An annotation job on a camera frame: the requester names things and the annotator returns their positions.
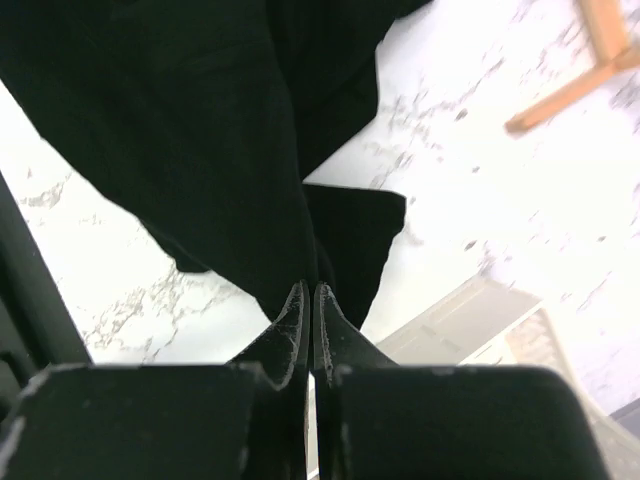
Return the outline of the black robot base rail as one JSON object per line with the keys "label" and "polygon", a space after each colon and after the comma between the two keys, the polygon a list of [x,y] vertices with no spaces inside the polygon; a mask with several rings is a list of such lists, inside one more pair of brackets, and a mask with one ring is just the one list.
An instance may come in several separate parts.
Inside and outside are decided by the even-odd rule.
{"label": "black robot base rail", "polygon": [[91,357],[5,181],[1,182],[1,417],[41,370]]}

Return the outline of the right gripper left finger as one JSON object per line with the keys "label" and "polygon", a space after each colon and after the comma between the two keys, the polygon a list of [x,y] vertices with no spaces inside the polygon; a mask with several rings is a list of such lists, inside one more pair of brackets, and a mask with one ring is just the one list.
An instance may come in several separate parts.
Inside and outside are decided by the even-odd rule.
{"label": "right gripper left finger", "polygon": [[310,296],[295,283],[277,317],[227,364],[255,374],[244,479],[307,477]]}

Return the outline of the black t shirt with daisy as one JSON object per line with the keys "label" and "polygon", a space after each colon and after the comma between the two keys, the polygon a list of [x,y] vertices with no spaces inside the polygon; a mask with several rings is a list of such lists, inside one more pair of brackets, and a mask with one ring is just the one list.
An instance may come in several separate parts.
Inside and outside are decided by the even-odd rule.
{"label": "black t shirt with daisy", "polygon": [[328,284],[360,327],[402,195],[308,176],[376,116],[376,49],[417,1],[5,1],[1,79],[185,273],[275,318]]}

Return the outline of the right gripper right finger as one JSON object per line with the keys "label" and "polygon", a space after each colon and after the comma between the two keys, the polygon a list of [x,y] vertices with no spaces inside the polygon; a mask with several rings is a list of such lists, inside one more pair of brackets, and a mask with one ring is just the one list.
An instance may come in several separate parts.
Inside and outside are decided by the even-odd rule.
{"label": "right gripper right finger", "polygon": [[339,477],[341,420],[333,395],[339,366],[382,368],[395,364],[344,316],[331,287],[317,285],[312,313],[318,467],[321,479]]}

